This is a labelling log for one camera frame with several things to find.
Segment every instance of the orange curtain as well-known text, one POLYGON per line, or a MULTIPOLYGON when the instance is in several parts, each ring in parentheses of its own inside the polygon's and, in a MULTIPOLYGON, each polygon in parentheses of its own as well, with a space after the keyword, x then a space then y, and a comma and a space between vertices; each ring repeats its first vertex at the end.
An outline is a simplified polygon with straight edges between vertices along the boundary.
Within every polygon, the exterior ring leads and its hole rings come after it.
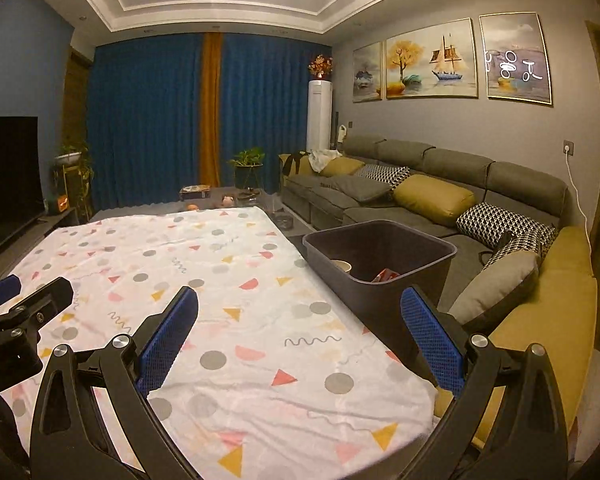
POLYGON ((220 186, 220 66, 222 33, 207 32, 200 83, 200 182, 220 186))

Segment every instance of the framed painting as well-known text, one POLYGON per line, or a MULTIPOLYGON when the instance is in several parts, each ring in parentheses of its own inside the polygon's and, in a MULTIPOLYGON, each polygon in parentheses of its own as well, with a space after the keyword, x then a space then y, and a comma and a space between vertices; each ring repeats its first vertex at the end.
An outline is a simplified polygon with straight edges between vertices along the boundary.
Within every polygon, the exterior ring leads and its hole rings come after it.
POLYGON ((353 102, 378 101, 382 98, 382 43, 353 51, 353 102))
POLYGON ((386 97, 478 97, 471 18, 386 40, 386 97))
POLYGON ((535 12, 480 16, 487 95, 552 105, 551 75, 535 12))

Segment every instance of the power cord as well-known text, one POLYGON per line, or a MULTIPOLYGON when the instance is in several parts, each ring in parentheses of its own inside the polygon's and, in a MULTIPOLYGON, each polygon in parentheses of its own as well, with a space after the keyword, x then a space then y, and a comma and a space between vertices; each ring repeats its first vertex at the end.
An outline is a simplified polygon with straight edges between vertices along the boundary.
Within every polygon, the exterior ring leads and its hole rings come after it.
POLYGON ((576 203, 578 204, 578 209, 580 210, 580 213, 584 217, 584 234, 587 235, 587 244, 589 244, 589 254, 591 254, 591 240, 589 238, 589 228, 587 227, 587 215, 584 214, 584 211, 580 207, 580 197, 578 195, 578 188, 573 183, 573 177, 571 176, 571 168, 569 167, 569 147, 568 146, 564 147, 564 161, 567 163, 567 171, 569 172, 569 180, 571 180, 571 185, 573 186, 573 189, 576 190, 576 203))

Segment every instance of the black plastic bin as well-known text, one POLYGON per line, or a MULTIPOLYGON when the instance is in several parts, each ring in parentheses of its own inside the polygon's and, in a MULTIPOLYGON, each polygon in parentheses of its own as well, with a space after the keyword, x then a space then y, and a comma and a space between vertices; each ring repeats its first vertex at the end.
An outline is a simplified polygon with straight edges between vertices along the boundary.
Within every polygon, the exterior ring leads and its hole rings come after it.
POLYGON ((455 245, 397 222, 373 220, 326 229, 302 240, 306 259, 347 307, 405 365, 417 355, 417 345, 400 315, 405 288, 419 285, 438 304, 455 245), (331 260, 351 264, 347 274, 331 260), (400 276, 371 283, 385 268, 400 276))

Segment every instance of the bed sheet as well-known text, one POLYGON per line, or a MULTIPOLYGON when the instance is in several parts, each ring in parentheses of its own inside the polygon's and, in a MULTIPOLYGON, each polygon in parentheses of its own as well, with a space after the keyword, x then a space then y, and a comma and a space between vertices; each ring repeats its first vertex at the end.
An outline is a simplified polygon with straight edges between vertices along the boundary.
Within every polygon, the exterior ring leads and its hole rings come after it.
MULTIPOLYGON (((60 229, 14 270, 22 293, 58 276, 74 302, 41 330, 39 355, 100 348, 161 312, 183 285, 200 314, 148 399, 214 480, 337 479, 422 442, 435 388, 407 370, 314 274, 258 208, 113 218, 60 229)), ((3 393, 29 447, 42 373, 3 393)), ((105 390, 121 458, 138 460, 105 390)))

